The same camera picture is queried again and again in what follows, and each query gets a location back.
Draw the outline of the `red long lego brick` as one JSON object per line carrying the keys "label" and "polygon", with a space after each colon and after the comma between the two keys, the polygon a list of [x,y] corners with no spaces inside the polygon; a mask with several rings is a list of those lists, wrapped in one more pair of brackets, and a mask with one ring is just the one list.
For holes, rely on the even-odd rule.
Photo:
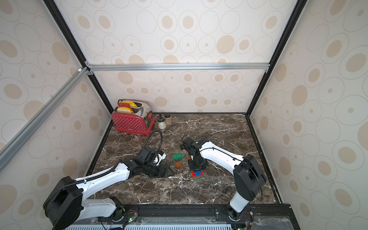
{"label": "red long lego brick", "polygon": [[196,176],[196,175],[195,175],[195,173],[196,173],[196,172],[192,172],[192,177],[193,177],[193,178],[195,178],[195,177],[199,177],[199,176]]}

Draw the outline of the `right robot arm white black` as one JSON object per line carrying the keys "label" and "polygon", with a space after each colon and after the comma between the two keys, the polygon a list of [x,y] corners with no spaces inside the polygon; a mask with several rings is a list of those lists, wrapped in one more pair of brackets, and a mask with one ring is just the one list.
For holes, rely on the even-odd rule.
{"label": "right robot arm white black", "polygon": [[189,154],[188,166],[193,177],[202,176],[209,161],[233,175],[236,192],[228,204],[227,213],[231,220],[240,220],[245,207],[262,193],[266,184],[266,176],[256,158],[251,154],[241,156],[231,153],[205,137],[196,141],[186,138],[182,141],[181,149]]}

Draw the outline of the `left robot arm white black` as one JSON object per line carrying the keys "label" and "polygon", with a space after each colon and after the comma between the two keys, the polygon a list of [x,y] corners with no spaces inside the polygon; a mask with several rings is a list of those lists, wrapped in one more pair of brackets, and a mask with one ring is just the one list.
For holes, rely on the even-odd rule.
{"label": "left robot arm white black", "polygon": [[93,217],[112,217],[119,209],[117,199],[106,198],[88,201],[95,193],[134,176],[165,178],[174,175],[171,166],[163,163],[166,155],[162,150],[144,147],[139,155],[119,160],[113,167],[101,172],[71,179],[59,180],[45,203],[45,215],[53,229],[64,230],[74,222]]}

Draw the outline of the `green long lego brick centre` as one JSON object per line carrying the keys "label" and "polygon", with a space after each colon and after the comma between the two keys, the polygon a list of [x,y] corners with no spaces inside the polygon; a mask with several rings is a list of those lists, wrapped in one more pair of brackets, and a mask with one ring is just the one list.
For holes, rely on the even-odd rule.
{"label": "green long lego brick centre", "polygon": [[179,160],[183,159],[183,154],[182,153],[174,154],[172,158],[173,158],[174,161],[179,161]]}

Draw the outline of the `brown pepper shaker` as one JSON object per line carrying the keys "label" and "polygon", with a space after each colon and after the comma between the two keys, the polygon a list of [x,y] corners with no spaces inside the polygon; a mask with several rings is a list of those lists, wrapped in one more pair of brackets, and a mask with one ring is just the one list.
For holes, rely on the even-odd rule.
{"label": "brown pepper shaker", "polygon": [[171,117],[171,114],[166,113],[166,114],[164,114],[164,116],[165,116],[165,119],[166,119],[166,125],[167,126],[171,126],[172,125],[172,117]]}

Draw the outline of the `white salt shaker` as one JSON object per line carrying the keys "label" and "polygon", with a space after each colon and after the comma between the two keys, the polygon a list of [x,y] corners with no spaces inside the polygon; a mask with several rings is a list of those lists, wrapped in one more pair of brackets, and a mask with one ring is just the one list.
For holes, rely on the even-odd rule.
{"label": "white salt shaker", "polygon": [[157,121],[158,121],[159,129],[160,130],[165,130],[166,127],[167,127],[165,116],[163,114],[158,114]]}

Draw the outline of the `red toy toaster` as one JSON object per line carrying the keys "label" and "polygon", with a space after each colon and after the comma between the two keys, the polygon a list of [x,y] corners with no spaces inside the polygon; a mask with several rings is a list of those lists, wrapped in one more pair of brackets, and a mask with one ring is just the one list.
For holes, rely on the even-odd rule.
{"label": "red toy toaster", "polygon": [[153,116],[151,107],[144,102],[132,101],[138,107],[132,108],[132,114],[117,112],[117,108],[112,113],[112,121],[119,132],[148,135],[151,133],[156,118]]}

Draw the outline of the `yellow toy toast slice back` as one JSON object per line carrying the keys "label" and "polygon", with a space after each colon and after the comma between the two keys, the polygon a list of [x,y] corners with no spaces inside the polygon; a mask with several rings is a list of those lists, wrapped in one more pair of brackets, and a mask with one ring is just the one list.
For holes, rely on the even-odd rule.
{"label": "yellow toy toast slice back", "polygon": [[131,108],[131,109],[138,107],[134,102],[127,101],[127,100],[119,100],[117,104],[118,104],[119,107],[128,107],[128,108]]}

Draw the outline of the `yellow toy toast slice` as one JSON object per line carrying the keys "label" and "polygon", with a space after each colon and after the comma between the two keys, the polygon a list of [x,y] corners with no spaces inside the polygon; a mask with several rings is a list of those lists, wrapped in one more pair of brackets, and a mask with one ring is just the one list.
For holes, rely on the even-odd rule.
{"label": "yellow toy toast slice", "polygon": [[134,102],[127,101],[127,100],[119,100],[117,104],[118,104],[119,107],[128,107],[128,108],[131,108],[131,109],[138,107]]}
{"label": "yellow toy toast slice", "polygon": [[124,107],[124,106],[121,106],[121,107],[118,107],[117,108],[117,112],[119,113],[125,113],[125,114],[132,114],[133,113],[133,110],[129,107]]}

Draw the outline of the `yellow toy toast slice front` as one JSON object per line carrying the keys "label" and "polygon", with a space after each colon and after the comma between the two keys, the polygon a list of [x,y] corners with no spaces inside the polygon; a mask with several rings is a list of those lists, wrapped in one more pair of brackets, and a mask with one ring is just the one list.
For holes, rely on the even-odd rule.
{"label": "yellow toy toast slice front", "polygon": [[124,107],[124,106],[121,106],[121,107],[118,107],[117,108],[117,112],[119,113],[125,113],[125,114],[132,114],[133,113],[133,110],[129,107]]}

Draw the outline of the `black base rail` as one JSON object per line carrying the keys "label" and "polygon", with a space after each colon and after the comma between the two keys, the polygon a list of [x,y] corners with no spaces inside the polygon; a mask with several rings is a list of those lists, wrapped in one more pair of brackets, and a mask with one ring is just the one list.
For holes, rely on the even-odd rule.
{"label": "black base rail", "polygon": [[94,217],[70,230],[298,230],[287,204],[249,204],[241,213],[217,205],[124,205],[117,219]]}

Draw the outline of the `aluminium horizontal frame bar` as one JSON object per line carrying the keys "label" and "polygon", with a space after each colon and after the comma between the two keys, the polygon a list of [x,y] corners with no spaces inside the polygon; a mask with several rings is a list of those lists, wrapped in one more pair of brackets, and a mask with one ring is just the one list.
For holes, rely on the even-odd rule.
{"label": "aluminium horizontal frame bar", "polygon": [[87,71],[208,71],[208,70],[268,70],[269,63],[184,63],[184,64],[90,64]]}

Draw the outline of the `aluminium left frame bar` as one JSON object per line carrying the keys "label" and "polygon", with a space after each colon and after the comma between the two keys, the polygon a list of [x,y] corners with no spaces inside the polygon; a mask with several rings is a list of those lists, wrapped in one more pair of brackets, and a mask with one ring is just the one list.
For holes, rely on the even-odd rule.
{"label": "aluminium left frame bar", "polygon": [[87,75],[88,67],[83,67],[60,88],[54,96],[35,114],[35,116],[11,139],[1,151],[1,170],[3,170],[39,127],[70,94],[80,80]]}

